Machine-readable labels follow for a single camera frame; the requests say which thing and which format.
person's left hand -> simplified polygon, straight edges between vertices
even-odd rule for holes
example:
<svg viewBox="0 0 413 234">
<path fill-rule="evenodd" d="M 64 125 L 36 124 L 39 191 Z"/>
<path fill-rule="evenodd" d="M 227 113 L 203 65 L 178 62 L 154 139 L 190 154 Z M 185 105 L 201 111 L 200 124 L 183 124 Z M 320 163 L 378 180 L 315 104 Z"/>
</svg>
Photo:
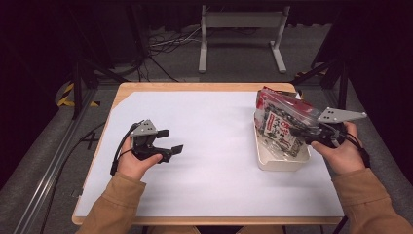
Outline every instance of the person's left hand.
<svg viewBox="0 0 413 234">
<path fill-rule="evenodd" d="M 130 137 L 127 137 L 124 145 L 122 145 L 122 152 L 126 151 L 129 152 L 124 153 L 119 159 L 118 172 L 133 179 L 141 180 L 146 171 L 162 159 L 161 154 L 155 154 L 142 161 L 134 157 L 131 153 Z"/>
</svg>

person's right hand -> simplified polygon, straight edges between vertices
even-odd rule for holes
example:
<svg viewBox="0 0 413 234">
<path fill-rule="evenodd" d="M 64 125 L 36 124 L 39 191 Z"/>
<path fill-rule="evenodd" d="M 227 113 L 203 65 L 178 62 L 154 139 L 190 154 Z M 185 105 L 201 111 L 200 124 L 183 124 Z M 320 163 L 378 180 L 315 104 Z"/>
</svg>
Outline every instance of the person's right hand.
<svg viewBox="0 0 413 234">
<path fill-rule="evenodd" d="M 347 132 L 357 137 L 356 125 L 345 122 Z M 317 141 L 311 143 L 316 152 L 320 153 L 338 175 L 365 169 L 358 149 L 348 140 L 345 140 L 338 148 L 329 148 Z"/>
</svg>

white tray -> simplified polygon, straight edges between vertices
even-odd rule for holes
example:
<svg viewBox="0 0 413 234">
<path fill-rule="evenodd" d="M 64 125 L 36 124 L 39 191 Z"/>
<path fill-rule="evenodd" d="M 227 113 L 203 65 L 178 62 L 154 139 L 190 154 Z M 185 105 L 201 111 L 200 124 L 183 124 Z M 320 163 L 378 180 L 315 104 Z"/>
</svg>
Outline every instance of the white tray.
<svg viewBox="0 0 413 234">
<path fill-rule="evenodd" d="M 259 142 L 260 136 L 255 129 L 255 142 L 257 146 L 258 167 L 263 171 L 293 172 L 300 169 L 310 160 L 310 151 L 307 144 L 301 145 L 297 157 L 288 159 L 280 155 L 273 155 L 264 145 Z"/>
</svg>

black curtain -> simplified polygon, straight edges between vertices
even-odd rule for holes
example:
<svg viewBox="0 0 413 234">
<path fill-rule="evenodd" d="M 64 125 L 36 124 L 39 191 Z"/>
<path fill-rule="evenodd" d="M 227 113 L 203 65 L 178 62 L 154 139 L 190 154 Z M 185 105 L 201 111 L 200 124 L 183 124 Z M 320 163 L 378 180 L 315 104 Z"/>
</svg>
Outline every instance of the black curtain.
<svg viewBox="0 0 413 234">
<path fill-rule="evenodd" d="M 372 21 L 352 56 L 349 76 L 378 133 L 413 184 L 413 4 L 379 1 L 371 11 Z"/>
<path fill-rule="evenodd" d="M 56 114 L 69 63 L 50 16 L 34 1 L 0 3 L 0 187 Z"/>
</svg>

tan sleeve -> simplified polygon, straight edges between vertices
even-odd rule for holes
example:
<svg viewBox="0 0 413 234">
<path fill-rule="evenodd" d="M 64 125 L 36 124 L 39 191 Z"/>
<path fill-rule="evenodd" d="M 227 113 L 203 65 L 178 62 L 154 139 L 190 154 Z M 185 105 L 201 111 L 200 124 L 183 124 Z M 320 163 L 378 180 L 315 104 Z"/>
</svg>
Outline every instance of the tan sleeve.
<svg viewBox="0 0 413 234">
<path fill-rule="evenodd" d="M 352 234 L 413 233 L 411 224 L 398 215 L 386 188 L 370 169 L 332 179 Z"/>
<path fill-rule="evenodd" d="M 94 202 L 77 234 L 127 233 L 144 189 L 145 183 L 116 173 Z"/>
</svg>

